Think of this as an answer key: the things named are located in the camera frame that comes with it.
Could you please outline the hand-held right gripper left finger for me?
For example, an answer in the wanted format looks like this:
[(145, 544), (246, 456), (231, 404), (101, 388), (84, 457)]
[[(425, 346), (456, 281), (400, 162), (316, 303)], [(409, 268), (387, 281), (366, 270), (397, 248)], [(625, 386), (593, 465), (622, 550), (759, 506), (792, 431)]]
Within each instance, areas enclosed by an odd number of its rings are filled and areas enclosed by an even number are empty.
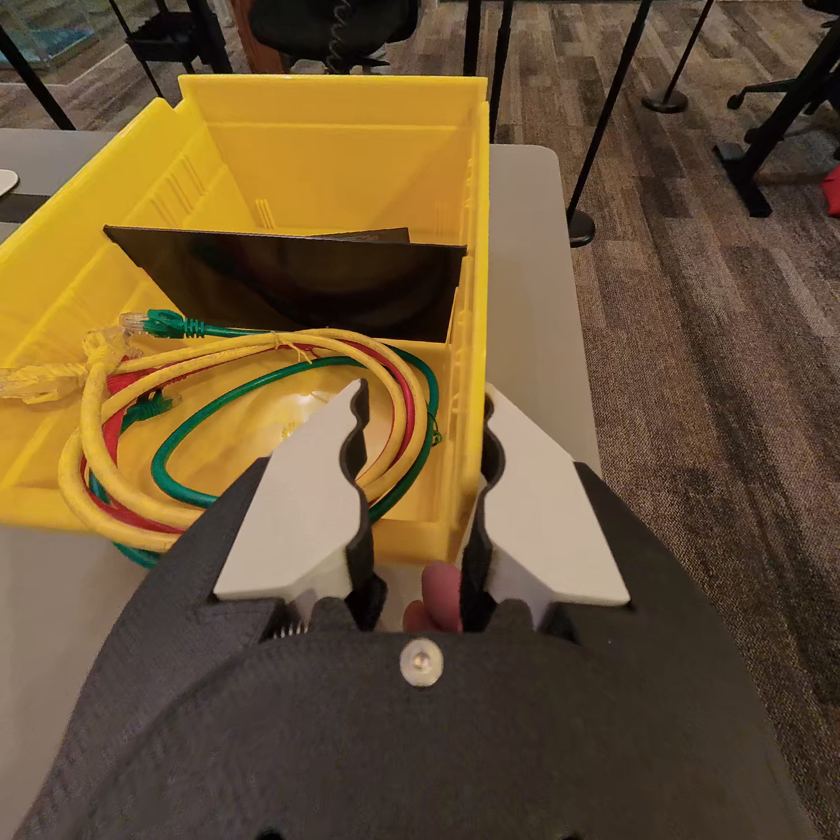
[(375, 629), (386, 584), (356, 483), (369, 419), (368, 381), (353, 380), (278, 444), (215, 584), (218, 599), (274, 597), (307, 622), (317, 601), (335, 597), (361, 630)]

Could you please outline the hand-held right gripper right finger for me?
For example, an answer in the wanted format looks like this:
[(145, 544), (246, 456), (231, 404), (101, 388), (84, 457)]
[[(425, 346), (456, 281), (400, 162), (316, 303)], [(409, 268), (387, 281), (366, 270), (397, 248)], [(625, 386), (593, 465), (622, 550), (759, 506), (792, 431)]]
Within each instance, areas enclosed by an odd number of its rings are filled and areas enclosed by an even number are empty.
[(534, 629), (558, 604), (630, 603), (573, 457), (494, 385), (480, 470), (460, 565), (464, 631), (483, 631), (506, 600), (527, 606)]

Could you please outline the black network switch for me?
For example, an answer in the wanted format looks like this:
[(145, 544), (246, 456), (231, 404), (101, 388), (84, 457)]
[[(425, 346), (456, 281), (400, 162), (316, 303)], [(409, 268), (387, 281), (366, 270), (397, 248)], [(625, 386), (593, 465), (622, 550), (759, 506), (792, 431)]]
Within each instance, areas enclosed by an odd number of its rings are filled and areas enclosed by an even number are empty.
[(356, 242), (377, 242), (387, 244), (411, 244), (411, 238), (407, 227), (389, 227), (361, 230), (357, 232), (319, 234), (311, 236), (310, 238), (327, 240), (349, 240)]

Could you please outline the yellow plastic bin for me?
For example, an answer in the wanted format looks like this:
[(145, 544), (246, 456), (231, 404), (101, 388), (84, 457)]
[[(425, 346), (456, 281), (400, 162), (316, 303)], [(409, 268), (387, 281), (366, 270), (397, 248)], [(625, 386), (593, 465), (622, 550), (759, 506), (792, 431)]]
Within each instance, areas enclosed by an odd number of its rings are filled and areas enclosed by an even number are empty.
[[(383, 563), (454, 562), (479, 485), (489, 105), (477, 78), (189, 76), (2, 243), (2, 526), (147, 564), (352, 380)], [(105, 225), (463, 245), (444, 342), (183, 316)]]

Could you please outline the person's right hand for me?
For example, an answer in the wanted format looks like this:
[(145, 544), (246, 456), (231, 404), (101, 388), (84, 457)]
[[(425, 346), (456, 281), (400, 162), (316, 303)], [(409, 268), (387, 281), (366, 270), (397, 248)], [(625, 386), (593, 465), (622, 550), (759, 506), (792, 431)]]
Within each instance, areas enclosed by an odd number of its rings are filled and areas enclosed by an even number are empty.
[(402, 630), (407, 634), (461, 633), (461, 572), (453, 564), (429, 564), (421, 575), (421, 598), (406, 607)]

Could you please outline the black bin divider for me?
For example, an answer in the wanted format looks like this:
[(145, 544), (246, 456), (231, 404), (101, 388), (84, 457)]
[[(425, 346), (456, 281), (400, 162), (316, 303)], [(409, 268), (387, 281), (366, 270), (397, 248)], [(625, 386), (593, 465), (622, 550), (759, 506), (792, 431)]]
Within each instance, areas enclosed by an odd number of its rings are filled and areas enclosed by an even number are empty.
[(189, 319), (226, 328), (341, 329), (444, 342), (463, 245), (105, 225)]

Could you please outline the black stanchion pole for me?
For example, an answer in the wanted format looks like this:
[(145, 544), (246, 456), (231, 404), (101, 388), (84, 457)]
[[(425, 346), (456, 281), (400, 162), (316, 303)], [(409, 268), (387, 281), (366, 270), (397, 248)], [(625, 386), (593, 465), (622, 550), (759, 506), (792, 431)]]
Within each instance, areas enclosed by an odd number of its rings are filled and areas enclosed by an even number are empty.
[(627, 71), (631, 66), (639, 41), (642, 38), (648, 13), (652, 5), (652, 1), (641, 1), (637, 7), (633, 23), (624, 41), (623, 50), (613, 74), (611, 85), (606, 94), (591, 141), (585, 153), (580, 173), (577, 176), (571, 198), (566, 207), (566, 223), (570, 246), (573, 249), (590, 244), (595, 236), (595, 222), (589, 214), (580, 210), (579, 204), (592, 171), (595, 158), (600, 150), (606, 128), (612, 117), (613, 109), (618, 100)]
[(668, 82), (667, 87), (663, 90), (651, 92), (646, 96), (642, 97), (642, 104), (645, 106), (646, 109), (661, 114), (679, 113), (687, 109), (688, 98), (684, 93), (680, 92), (677, 89), (678, 83), (681, 75), (683, 74), (684, 68), (686, 67), (688, 58), (690, 57), (690, 54), (697, 42), (700, 32), (703, 29), (704, 24), (707, 21), (707, 17), (714, 4), (715, 1), (706, 1), (703, 4), (703, 7), (699, 13), (699, 16), (697, 17), (697, 20), (686, 43), (686, 47), (684, 48), (679, 58), (679, 62), (676, 66), (672, 77)]

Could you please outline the black office chair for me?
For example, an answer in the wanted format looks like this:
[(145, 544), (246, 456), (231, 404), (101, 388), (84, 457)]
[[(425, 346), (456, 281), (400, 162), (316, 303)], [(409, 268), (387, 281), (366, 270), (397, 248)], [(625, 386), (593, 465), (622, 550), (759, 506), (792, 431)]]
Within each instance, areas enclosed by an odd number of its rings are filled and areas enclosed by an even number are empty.
[(308, 61), (328, 74), (359, 67), (370, 75), (390, 66), (387, 46), (413, 36), (420, 10), (419, 1), (257, 1), (248, 26), (278, 54), (282, 72)]

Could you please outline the black table leg frame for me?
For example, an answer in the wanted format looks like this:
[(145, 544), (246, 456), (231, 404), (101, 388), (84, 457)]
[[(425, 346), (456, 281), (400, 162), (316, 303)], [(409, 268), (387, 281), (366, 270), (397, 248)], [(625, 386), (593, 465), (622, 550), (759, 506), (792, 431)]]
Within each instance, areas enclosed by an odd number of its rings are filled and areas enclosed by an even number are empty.
[(763, 82), (730, 96), (727, 106), (737, 110), (750, 93), (782, 93), (781, 102), (759, 126), (744, 134), (746, 150), (736, 143), (719, 143), (713, 151), (751, 217), (768, 217), (772, 207), (754, 177), (792, 123), (802, 114), (812, 115), (823, 103), (838, 110), (839, 20), (828, 29), (800, 73), (793, 78)]

